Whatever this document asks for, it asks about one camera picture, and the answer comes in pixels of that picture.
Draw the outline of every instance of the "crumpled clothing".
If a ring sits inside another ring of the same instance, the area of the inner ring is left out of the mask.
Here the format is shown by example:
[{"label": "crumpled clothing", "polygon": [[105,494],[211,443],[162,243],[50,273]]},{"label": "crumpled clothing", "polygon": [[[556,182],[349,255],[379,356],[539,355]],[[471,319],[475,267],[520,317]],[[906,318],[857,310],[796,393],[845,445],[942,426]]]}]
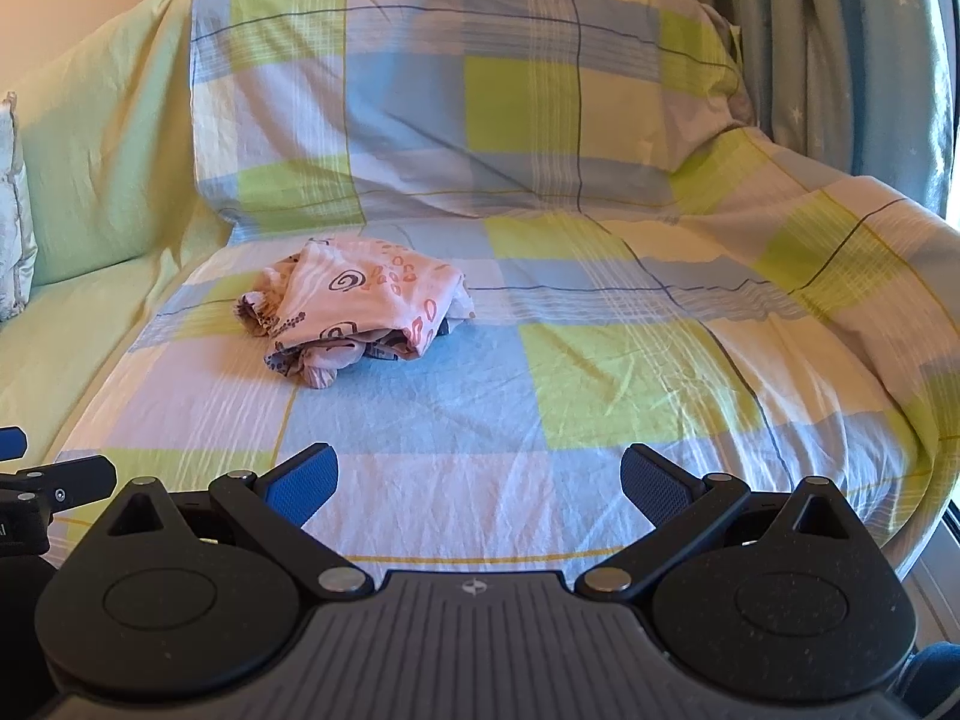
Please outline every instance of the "crumpled clothing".
[{"label": "crumpled clothing", "polygon": [[416,360],[438,336],[473,319],[464,274],[453,265],[371,238],[311,238],[269,266],[234,313],[274,348],[271,370],[314,389],[361,357]]}]

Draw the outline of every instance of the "white cushion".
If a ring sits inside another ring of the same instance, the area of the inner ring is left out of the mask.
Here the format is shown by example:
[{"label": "white cushion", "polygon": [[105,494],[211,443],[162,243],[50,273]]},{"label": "white cushion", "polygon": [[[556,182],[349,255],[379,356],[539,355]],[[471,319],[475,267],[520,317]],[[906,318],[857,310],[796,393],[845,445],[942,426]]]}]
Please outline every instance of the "white cushion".
[{"label": "white cushion", "polygon": [[27,167],[17,135],[11,92],[0,100],[0,322],[26,307],[37,259]]}]

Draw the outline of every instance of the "logo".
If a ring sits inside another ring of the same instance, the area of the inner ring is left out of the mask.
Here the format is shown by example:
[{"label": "logo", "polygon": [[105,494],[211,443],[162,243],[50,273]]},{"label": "logo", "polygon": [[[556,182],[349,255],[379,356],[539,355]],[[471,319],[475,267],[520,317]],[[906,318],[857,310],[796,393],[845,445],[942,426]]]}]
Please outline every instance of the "logo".
[{"label": "logo", "polygon": [[487,592],[487,583],[474,577],[473,579],[465,581],[464,584],[461,584],[460,589],[476,598],[480,593]]}]

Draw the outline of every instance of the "blue curtain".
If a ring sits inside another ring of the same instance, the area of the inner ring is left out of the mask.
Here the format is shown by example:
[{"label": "blue curtain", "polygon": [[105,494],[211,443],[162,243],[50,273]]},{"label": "blue curtain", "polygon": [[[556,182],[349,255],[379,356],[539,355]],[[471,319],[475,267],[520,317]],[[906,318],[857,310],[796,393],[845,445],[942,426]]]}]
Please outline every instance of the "blue curtain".
[{"label": "blue curtain", "polygon": [[774,141],[944,215],[953,84],[938,0],[700,0],[742,29]]}]

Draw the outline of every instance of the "plaid sheet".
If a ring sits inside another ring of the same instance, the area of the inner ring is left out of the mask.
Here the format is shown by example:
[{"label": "plaid sheet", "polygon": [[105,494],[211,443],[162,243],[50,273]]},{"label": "plaid sheet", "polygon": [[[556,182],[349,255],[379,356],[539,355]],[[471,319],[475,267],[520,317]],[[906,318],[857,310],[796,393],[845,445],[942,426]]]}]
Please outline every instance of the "plaid sheet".
[{"label": "plaid sheet", "polygon": [[[757,490],[829,476],[912,565],[957,476],[957,234],[744,127],[736,63],[693,0],[364,1],[197,0],[198,179],[234,240],[59,459],[99,451],[121,482],[187,490],[322,440],[340,484],[305,528],[374,576],[572,579],[650,530],[619,483],[646,442]],[[649,39],[584,26],[616,18]],[[477,57],[496,61],[474,76]],[[326,228],[455,263],[476,319],[327,391],[270,372],[232,301]],[[97,511],[56,519],[59,554]]]}]

